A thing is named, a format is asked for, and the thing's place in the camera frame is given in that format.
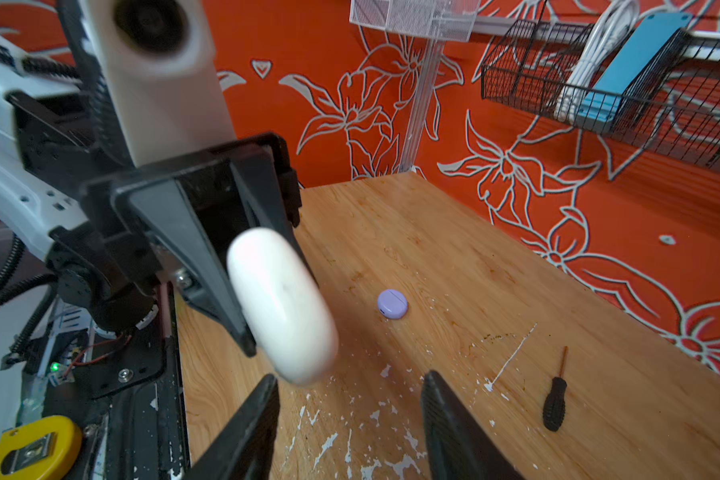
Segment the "light blue power bank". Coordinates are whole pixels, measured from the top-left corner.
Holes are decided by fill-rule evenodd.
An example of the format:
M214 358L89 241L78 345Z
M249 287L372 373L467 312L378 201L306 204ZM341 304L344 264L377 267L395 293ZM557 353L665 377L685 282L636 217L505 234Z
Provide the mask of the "light blue power bank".
M691 14L683 12L660 12L644 18L601 75L594 90L580 102L576 121L592 129L609 126L618 109L625 104L628 88L676 31L684 29L691 19Z

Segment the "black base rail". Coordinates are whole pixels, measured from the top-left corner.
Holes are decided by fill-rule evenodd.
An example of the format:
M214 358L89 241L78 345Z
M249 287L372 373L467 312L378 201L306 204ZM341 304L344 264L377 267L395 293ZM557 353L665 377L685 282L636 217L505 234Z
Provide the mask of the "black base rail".
M57 301L23 364L17 425L63 415L82 431L69 479L181 479L190 468L174 295L114 341L87 311Z

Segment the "black screwdriver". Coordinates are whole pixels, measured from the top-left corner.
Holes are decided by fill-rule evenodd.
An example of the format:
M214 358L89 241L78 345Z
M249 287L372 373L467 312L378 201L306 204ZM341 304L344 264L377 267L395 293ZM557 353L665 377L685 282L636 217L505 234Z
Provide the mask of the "black screwdriver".
M545 399L542 420L545 428L552 432L557 432L564 422L566 404L565 404L565 393L567 389L567 383L563 378L569 348L565 346L563 348L561 363L558 375L552 379L550 391Z

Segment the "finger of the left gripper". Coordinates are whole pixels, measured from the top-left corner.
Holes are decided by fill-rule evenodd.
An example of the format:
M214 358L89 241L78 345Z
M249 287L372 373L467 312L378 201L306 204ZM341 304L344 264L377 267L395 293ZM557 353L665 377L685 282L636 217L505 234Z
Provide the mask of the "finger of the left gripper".
M280 234L314 276L305 254L295 236L301 217L299 187L287 190L283 199L280 177L274 158L264 147L247 144L236 147L229 163L240 197L247 228L267 228Z
M119 186L110 204L130 232L168 251L172 258L160 255L158 261L170 277L180 271L190 276L191 284L181 288L185 302L220 324L246 356L255 356L256 342L227 272L180 183Z

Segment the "white mesh wall basket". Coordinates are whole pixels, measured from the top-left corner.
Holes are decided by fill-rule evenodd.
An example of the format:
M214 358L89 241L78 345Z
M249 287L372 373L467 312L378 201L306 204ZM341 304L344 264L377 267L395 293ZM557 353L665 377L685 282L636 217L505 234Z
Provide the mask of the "white mesh wall basket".
M352 0L349 21L399 35L466 42L479 6L478 0Z

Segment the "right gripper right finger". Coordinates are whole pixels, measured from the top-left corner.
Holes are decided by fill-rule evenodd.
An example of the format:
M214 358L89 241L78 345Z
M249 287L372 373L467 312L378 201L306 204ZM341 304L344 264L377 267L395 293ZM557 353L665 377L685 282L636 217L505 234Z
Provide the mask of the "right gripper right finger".
M432 478L522 477L490 440L448 383L434 370L424 376L421 408Z

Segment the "yellow tape measure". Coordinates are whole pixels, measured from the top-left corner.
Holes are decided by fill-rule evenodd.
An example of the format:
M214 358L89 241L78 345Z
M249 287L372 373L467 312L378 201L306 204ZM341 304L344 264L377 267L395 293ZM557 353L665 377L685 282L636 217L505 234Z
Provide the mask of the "yellow tape measure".
M63 479L82 440L81 429L61 415L7 430L0 437L0 479Z

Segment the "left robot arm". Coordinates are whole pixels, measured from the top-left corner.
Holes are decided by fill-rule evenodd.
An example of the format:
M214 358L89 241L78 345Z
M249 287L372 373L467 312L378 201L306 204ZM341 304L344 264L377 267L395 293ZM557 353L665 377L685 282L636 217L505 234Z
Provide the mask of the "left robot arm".
M0 220L103 330L132 330L159 285L273 362L333 341L294 235L284 140L235 135L203 11L66 1L74 64L0 36Z

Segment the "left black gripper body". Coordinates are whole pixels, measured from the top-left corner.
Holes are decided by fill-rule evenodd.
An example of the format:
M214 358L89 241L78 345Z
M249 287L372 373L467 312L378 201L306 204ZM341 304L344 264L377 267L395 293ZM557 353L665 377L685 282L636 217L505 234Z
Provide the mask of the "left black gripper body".
M48 267L59 296L120 332L147 312L161 273L184 271L185 301L233 336L250 330L226 255L244 231L264 227L289 243L301 197L285 140L272 132L85 182L82 225L56 228Z

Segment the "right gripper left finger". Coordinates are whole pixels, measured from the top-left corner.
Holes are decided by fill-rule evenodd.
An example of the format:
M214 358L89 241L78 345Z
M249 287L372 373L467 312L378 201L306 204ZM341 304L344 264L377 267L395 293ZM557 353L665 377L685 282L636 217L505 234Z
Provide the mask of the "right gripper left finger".
M262 377L184 479L268 479L280 413L278 381Z

